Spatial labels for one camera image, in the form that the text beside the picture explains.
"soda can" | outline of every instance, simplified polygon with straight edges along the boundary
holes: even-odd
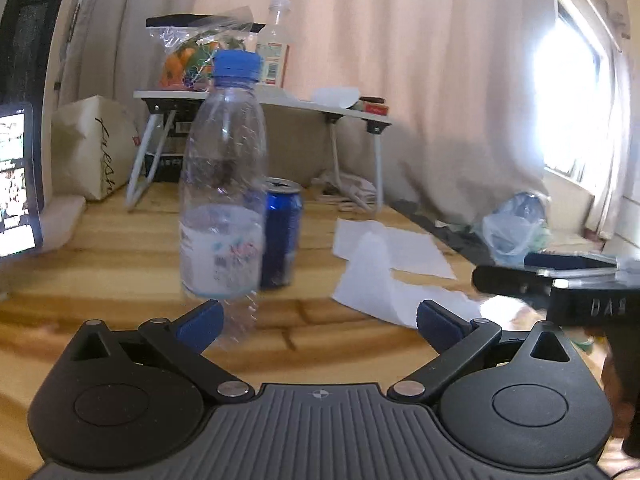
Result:
[[[277,288],[291,283],[300,235],[301,189],[290,180],[267,179],[265,251],[260,288]]]

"blue bottle cap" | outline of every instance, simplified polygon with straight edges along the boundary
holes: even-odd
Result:
[[[221,50],[213,62],[213,77],[234,77],[260,81],[262,59],[255,52]]]

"gray ribbed plate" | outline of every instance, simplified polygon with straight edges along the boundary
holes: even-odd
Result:
[[[592,465],[546,476],[607,478]],[[34,480],[401,480],[540,478],[467,456],[422,406],[385,399],[376,384],[267,384],[257,399],[217,409],[175,455],[113,474],[44,466]]]

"metal screw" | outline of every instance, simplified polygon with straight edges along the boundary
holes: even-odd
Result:
[[[400,381],[394,384],[394,390],[403,397],[417,397],[424,393],[424,385],[418,381]]]
[[[249,393],[249,385],[242,381],[227,381],[218,386],[218,393],[225,397],[242,397]]]

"paper sheet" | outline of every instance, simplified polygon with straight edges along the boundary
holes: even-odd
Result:
[[[436,301],[466,320],[480,317],[479,305],[462,292],[393,279],[389,251],[380,231],[361,236],[332,298],[364,314],[410,328],[417,328],[416,313],[424,300]]]
[[[335,256],[351,260],[361,238],[367,233],[377,234],[383,239],[391,269],[456,279],[431,235],[385,227],[373,220],[354,222],[339,219],[334,237]]]

